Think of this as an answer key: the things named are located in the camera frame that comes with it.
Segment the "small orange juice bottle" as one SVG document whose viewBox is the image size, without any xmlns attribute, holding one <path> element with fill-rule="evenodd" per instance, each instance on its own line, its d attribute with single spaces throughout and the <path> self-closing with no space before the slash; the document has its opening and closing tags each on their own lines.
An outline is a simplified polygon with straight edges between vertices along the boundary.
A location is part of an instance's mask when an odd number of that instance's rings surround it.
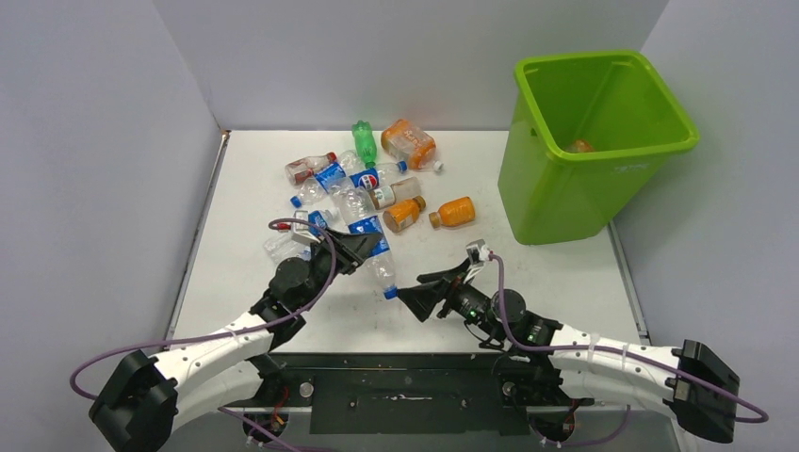
<svg viewBox="0 0 799 452">
<path fill-rule="evenodd" d="M 395 203 L 383 211 L 383 223 L 393 233 L 399 233 L 417 222 L 426 208 L 422 196 Z"/>
</svg>

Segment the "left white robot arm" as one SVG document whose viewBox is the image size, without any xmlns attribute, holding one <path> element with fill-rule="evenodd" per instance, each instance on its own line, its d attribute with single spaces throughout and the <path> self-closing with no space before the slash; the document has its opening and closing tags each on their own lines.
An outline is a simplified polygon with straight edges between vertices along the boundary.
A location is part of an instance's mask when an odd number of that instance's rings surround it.
<svg viewBox="0 0 799 452">
<path fill-rule="evenodd" d="M 116 451 L 157 451 L 177 429 L 218 408 L 273 403 L 281 380 L 269 352 L 293 338 L 305 324 L 302 312 L 382 239 L 322 229 L 310 258 L 284 259 L 261 298 L 226 326 L 154 355 L 136 349 L 124 356 L 90 406 L 90 421 Z"/>
</svg>

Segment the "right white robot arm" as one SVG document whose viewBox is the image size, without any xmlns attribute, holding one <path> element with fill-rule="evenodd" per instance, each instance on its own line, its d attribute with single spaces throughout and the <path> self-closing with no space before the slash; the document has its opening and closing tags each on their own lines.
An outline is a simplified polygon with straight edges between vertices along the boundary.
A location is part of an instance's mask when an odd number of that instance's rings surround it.
<svg viewBox="0 0 799 452">
<path fill-rule="evenodd" d="M 464 261 L 418 276 L 397 295 L 417 320 L 460 315 L 486 333 L 489 347 L 532 364 L 533 391 L 545 403 L 566 397 L 628 405 L 671 418 L 704 440 L 732 443 L 740 379 L 710 347 L 694 340 L 645 346 L 581 331 L 529 311 L 513 289 L 482 293 L 472 284 L 479 270 Z"/>
</svg>

